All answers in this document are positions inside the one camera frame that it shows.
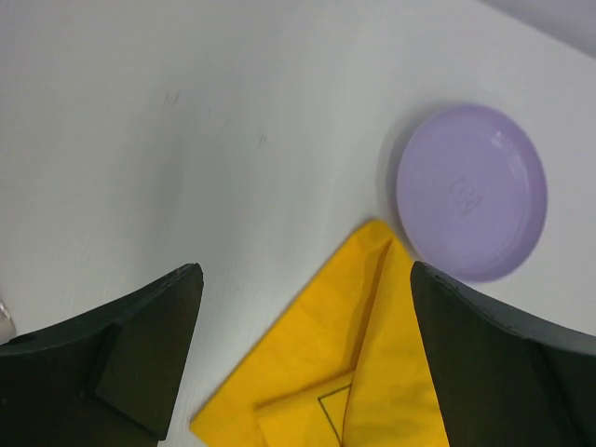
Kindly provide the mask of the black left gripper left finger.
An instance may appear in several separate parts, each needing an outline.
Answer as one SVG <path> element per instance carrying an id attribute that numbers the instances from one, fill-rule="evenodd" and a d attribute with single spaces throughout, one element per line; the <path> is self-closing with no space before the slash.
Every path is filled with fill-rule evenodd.
<path id="1" fill-rule="evenodd" d="M 1 346 L 4 446 L 156 446 L 200 308 L 199 264 Z"/>

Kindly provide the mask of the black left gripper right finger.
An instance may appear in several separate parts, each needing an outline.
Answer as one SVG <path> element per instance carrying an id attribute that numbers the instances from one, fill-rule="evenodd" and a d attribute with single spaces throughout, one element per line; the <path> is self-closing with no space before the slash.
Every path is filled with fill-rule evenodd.
<path id="1" fill-rule="evenodd" d="M 595 338 L 416 262 L 413 306 L 453 446 L 592 446 Z"/>

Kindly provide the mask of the yellow cartoon placemat cloth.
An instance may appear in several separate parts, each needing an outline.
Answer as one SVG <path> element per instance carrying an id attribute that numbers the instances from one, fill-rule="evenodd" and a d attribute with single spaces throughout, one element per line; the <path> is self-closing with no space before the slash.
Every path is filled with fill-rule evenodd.
<path id="1" fill-rule="evenodd" d="M 192 420 L 209 446 L 444 446 L 413 307 L 384 222 L 352 233 Z"/>

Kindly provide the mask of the lilac plastic plate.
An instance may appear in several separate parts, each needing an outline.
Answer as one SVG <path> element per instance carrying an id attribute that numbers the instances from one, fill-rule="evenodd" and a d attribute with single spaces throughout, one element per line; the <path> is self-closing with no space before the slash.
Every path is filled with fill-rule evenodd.
<path id="1" fill-rule="evenodd" d="M 400 221 L 426 263 L 465 282 L 510 275 L 532 254 L 548 210 L 536 147 L 513 119 L 477 103 L 446 107 L 407 141 Z"/>

